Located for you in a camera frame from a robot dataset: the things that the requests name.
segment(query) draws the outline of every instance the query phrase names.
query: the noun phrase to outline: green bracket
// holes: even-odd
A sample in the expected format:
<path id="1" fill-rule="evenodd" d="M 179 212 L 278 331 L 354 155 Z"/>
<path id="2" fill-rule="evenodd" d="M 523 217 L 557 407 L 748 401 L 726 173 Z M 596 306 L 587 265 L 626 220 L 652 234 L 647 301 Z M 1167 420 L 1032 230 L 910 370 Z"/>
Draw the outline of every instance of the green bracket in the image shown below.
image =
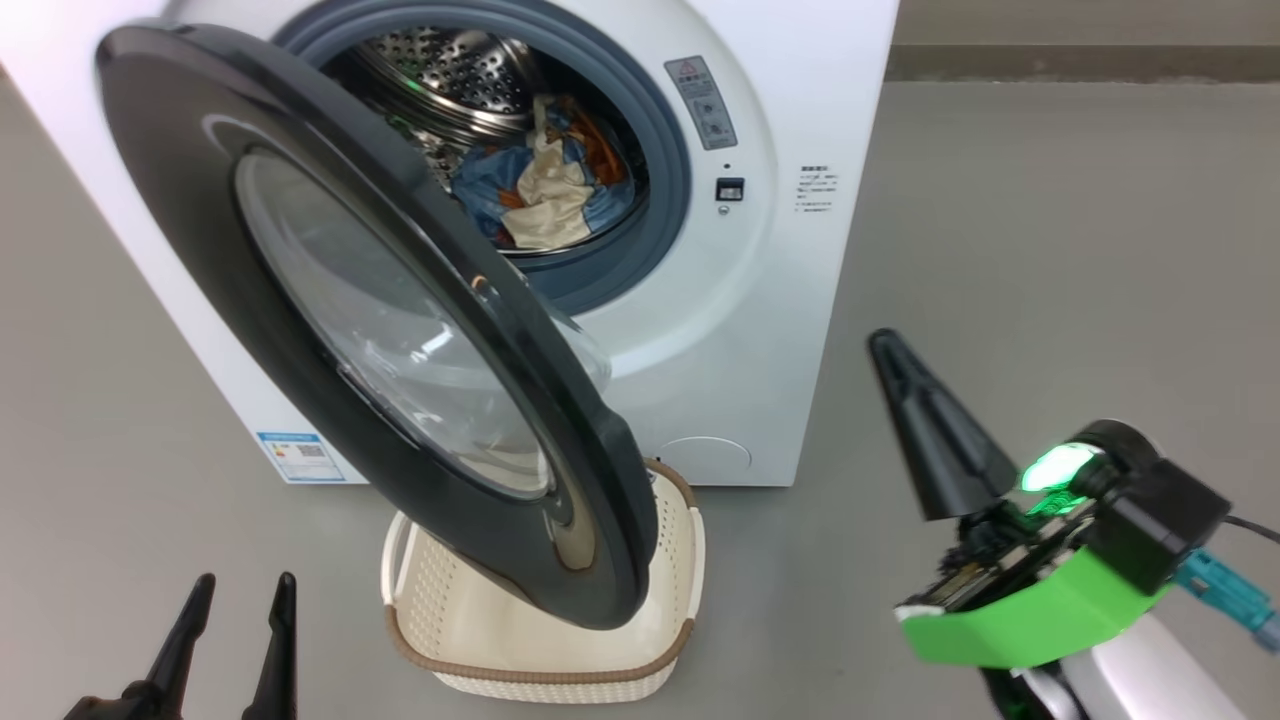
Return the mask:
<path id="1" fill-rule="evenodd" d="M 969 612 L 908 618 L 902 632 L 925 662 L 1034 667 L 1115 638 L 1169 587 L 1142 594 L 1082 548 L 1027 589 Z"/>

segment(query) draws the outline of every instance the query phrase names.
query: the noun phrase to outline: baseboard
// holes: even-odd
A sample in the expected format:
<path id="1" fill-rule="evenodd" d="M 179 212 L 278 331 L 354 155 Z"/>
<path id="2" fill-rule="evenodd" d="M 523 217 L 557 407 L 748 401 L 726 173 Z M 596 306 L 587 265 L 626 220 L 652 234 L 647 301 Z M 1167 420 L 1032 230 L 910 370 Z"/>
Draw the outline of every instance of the baseboard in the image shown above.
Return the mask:
<path id="1" fill-rule="evenodd" d="M 895 45 L 887 81 L 1280 82 L 1280 45 Z"/>

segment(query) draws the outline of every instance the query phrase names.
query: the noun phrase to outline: warning label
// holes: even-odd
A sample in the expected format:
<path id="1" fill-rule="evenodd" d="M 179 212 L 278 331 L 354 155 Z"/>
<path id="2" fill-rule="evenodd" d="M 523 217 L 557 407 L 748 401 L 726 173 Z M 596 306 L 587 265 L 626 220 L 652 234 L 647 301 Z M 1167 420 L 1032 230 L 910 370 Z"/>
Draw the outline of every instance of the warning label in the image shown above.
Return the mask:
<path id="1" fill-rule="evenodd" d="M 680 96 L 685 99 L 685 105 L 689 106 L 689 114 L 698 127 L 698 137 L 703 141 L 703 150 L 737 145 L 733 120 L 728 117 L 719 86 L 716 85 L 716 78 L 712 77 L 701 55 L 671 60 L 664 67 L 676 83 Z"/>
<path id="2" fill-rule="evenodd" d="M 266 454 L 289 483 L 340 483 L 346 478 L 320 436 L 314 433 L 257 433 Z"/>
<path id="3" fill-rule="evenodd" d="M 801 165 L 796 182 L 796 213 L 829 213 L 836 205 L 840 176 L 831 165 Z"/>

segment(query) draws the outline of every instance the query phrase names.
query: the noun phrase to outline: black cable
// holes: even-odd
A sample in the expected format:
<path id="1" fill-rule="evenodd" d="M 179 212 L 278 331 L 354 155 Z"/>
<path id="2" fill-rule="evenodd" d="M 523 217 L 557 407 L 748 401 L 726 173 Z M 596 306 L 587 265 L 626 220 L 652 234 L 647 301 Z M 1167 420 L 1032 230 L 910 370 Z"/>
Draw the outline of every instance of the black cable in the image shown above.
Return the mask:
<path id="1" fill-rule="evenodd" d="M 1266 525 L 1260 525 L 1257 523 L 1253 523 L 1252 520 L 1245 520 L 1244 518 L 1236 518 L 1235 515 L 1228 515 L 1226 518 L 1222 519 L 1222 521 L 1226 523 L 1228 525 L 1235 525 L 1236 528 L 1253 530 L 1254 533 L 1258 533 L 1260 536 L 1267 538 L 1274 543 L 1280 543 L 1280 533 L 1272 530 Z"/>

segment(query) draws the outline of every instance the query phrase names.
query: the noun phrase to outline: laundry basket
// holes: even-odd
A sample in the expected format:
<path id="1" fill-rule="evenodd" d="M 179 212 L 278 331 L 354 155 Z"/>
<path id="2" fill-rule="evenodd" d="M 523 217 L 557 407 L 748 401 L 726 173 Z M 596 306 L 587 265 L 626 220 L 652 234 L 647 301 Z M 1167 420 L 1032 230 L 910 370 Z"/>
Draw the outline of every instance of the laundry basket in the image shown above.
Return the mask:
<path id="1" fill-rule="evenodd" d="M 649 596 L 630 623 L 616 630 L 570 625 L 499 588 L 397 514 L 381 569 L 396 648 L 447 685 L 489 697 L 605 703 L 654 693 L 694 629 L 707 555 L 689 484 L 659 462 L 649 462 L 649 474 L 658 548 Z"/>

